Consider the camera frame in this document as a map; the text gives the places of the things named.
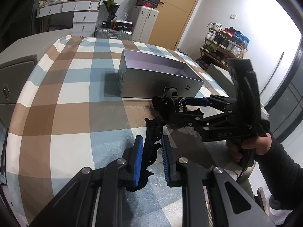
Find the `person's right hand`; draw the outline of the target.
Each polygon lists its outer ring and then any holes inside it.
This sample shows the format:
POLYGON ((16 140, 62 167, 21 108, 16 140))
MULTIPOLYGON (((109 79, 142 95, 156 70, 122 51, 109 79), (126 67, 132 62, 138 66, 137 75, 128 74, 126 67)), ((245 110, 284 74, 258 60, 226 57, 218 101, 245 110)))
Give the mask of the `person's right hand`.
MULTIPOLYGON (((258 136, 256 138, 251 138, 245 140, 241 144, 241 148, 245 150, 253 149, 257 155, 266 154, 272 145, 272 137, 270 133, 266 133, 266 136, 258 136)), ((239 152, 239 148, 233 142, 227 140, 226 146, 229 154, 234 162, 239 162, 242 159, 242 154, 239 152)))

